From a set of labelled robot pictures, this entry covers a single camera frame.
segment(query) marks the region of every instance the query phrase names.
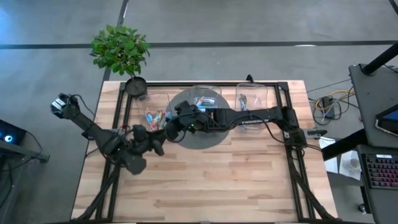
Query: wire bundle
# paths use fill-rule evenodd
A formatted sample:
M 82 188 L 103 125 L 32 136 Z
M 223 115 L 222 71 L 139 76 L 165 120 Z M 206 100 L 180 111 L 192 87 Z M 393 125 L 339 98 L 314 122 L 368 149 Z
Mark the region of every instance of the wire bundle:
M 314 107 L 314 109 L 313 109 L 313 111 L 312 111 L 312 118 L 314 119 L 314 121 L 315 121 L 317 124 L 322 125 L 322 126 L 328 125 L 328 124 L 330 123 L 331 120 L 339 120 L 339 119 L 341 118 L 341 115 L 342 115 L 343 113 L 345 113 L 345 112 L 348 111 L 350 105 L 351 105 L 351 106 L 354 106 L 354 107 L 356 107 L 356 108 L 358 108 L 358 106 L 356 106 L 356 105 L 354 105 L 354 104 L 352 104 L 352 103 L 349 102 L 349 98 L 350 98 L 351 96 L 355 95 L 355 92 L 354 92 L 352 89 L 353 89 L 353 87 L 351 87 L 349 90 L 337 90 L 337 91 L 334 91 L 334 92 L 329 93 L 329 94 L 327 94 L 326 96 L 324 96 L 324 97 L 330 96 L 330 97 L 332 97 L 332 100 L 333 100 L 333 103 L 332 103 L 331 105 L 329 105 L 329 106 L 326 106 L 326 107 L 323 107 L 323 106 L 320 104 L 321 100 L 322 100 L 324 97 L 321 97 L 321 98 L 319 98 L 319 99 L 317 99 L 317 100 L 313 100 L 313 99 L 309 98 L 309 100 L 310 100 L 312 103 L 315 103 L 315 107 Z M 337 93 L 343 93 L 343 94 L 342 94 L 339 98 L 333 98 L 333 95 L 335 95 L 335 94 L 337 94 Z M 341 110 L 340 102 L 346 103 L 346 104 L 347 104 L 347 109 L 345 109 L 344 111 L 342 111 L 342 110 Z M 328 118 L 328 117 L 326 117 L 326 115 L 327 115 L 331 110 L 333 110 L 336 106 L 338 107 L 338 110 L 339 110 L 339 113 L 335 115 L 335 116 L 337 116 L 337 118 Z M 315 116 L 315 113 L 316 113 L 317 111 L 321 111 L 321 112 L 322 112 L 322 116 Z

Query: gray concrete floor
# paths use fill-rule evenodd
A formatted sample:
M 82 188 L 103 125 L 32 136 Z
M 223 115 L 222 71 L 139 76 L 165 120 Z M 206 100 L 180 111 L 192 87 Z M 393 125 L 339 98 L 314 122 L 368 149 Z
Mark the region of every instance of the gray concrete floor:
M 0 44 L 87 44 L 106 24 L 116 24 L 122 0 L 0 2 Z M 149 42 L 313 41 L 398 39 L 398 15 L 387 0 L 133 0 L 125 25 Z M 367 63 L 388 48 L 225 47 L 152 49 L 147 80 L 305 80 L 308 90 L 348 78 L 348 66 Z M 81 94 L 95 108 L 103 70 L 89 49 L 0 50 L 0 119 L 34 133 L 51 155 L 33 162 L 12 213 L 13 223 L 70 218 L 87 141 L 70 121 L 50 113 L 60 92 Z M 391 61 L 398 65 L 398 60 Z M 111 80 L 127 77 L 111 75 Z M 350 82 L 309 93 L 319 98 Z M 343 138 L 362 127 L 350 108 L 328 126 Z M 340 218 L 371 222 L 356 210 L 359 187 L 331 182 Z

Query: clear plastic bin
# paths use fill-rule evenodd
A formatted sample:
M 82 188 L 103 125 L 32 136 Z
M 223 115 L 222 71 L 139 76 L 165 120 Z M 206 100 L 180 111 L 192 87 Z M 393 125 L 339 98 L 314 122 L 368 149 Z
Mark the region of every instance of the clear plastic bin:
M 171 118 L 170 98 L 167 93 L 140 96 L 136 101 L 139 121 L 147 131 L 158 131 L 166 126 L 166 118 Z
M 196 105 L 199 110 L 205 111 L 206 108 L 219 108 L 221 88 L 218 86 L 195 85 L 190 89 L 190 104 Z
M 268 89 L 264 85 L 240 83 L 236 86 L 235 110 L 259 110 L 267 108 Z M 260 130 L 265 124 L 245 124 L 238 126 L 239 129 Z

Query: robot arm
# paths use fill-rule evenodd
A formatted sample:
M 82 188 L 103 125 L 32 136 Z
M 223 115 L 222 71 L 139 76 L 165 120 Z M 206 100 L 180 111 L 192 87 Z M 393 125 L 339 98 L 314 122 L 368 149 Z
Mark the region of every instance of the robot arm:
M 80 112 L 74 95 L 59 94 L 51 104 L 52 113 L 61 119 L 69 119 L 84 130 L 96 141 L 99 151 L 113 164 L 126 167 L 132 174 L 140 174 L 146 167 L 143 153 L 151 150 L 159 156 L 164 155 L 162 145 L 166 139 L 173 141 L 180 131 L 202 131 L 206 133 L 225 132 L 242 124 L 258 124 L 273 122 L 289 133 L 291 144 L 306 146 L 305 135 L 299 128 L 295 111 L 283 107 L 270 109 L 235 111 L 232 109 L 206 109 L 202 112 L 196 105 L 183 101 L 175 107 L 177 116 L 167 121 L 164 130 L 148 132 L 142 125 L 134 125 L 131 129 L 134 139 L 125 139 L 107 129 L 100 128 L 94 121 Z
M 175 107 L 178 116 L 173 117 L 166 125 L 165 132 L 169 140 L 174 140 L 181 130 L 213 133 L 224 132 L 238 125 L 259 124 L 272 122 L 289 134 L 294 146 L 307 146 L 304 132 L 299 128 L 299 122 L 292 108 L 275 106 L 269 109 L 235 111 L 218 108 L 206 109 L 202 112 L 196 105 L 189 105 L 184 101 Z
M 80 112 L 77 99 L 73 95 L 59 94 L 51 104 L 51 110 L 55 116 L 74 122 L 94 138 L 104 157 L 114 164 L 126 167 L 134 175 L 140 174 L 146 167 L 146 160 L 142 158 L 143 153 L 155 149 L 158 155 L 164 155 L 162 144 L 165 136 L 162 131 L 150 133 L 145 127 L 134 125 L 132 127 L 134 140 L 127 140 L 125 135 L 102 129 L 87 118 Z

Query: candy wrapper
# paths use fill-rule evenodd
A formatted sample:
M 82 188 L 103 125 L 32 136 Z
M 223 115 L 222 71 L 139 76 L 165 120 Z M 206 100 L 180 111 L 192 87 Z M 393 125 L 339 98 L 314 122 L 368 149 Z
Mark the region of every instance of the candy wrapper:
M 159 129 L 164 129 L 164 127 L 166 127 L 166 119 L 172 119 L 172 114 L 170 112 L 166 112 L 165 116 L 163 117 L 163 119 L 160 121 L 159 124 Z
M 156 112 L 155 116 L 153 116 L 150 112 L 147 112 L 145 115 L 146 120 L 150 126 L 152 131 L 157 131 L 160 129 L 164 129 L 166 126 L 166 118 L 171 119 L 172 115 L 170 112 L 164 112 L 162 110 Z
M 203 100 L 204 100 L 204 99 L 205 99 L 204 96 L 201 97 L 201 98 L 198 100 L 197 106 L 201 106 L 201 104 L 203 103 Z
M 147 112 L 145 114 L 145 118 L 147 119 L 147 122 L 150 124 L 154 119 L 152 118 L 152 114 L 150 112 Z
M 242 111 L 248 110 L 246 108 L 246 105 L 248 104 L 248 99 L 246 98 L 246 96 L 244 94 L 241 94 L 241 97 L 239 98 L 239 100 L 241 102 L 241 110 Z
M 215 97 L 196 97 L 195 101 L 196 106 L 201 111 L 206 111 L 206 108 L 217 108 L 217 99 Z

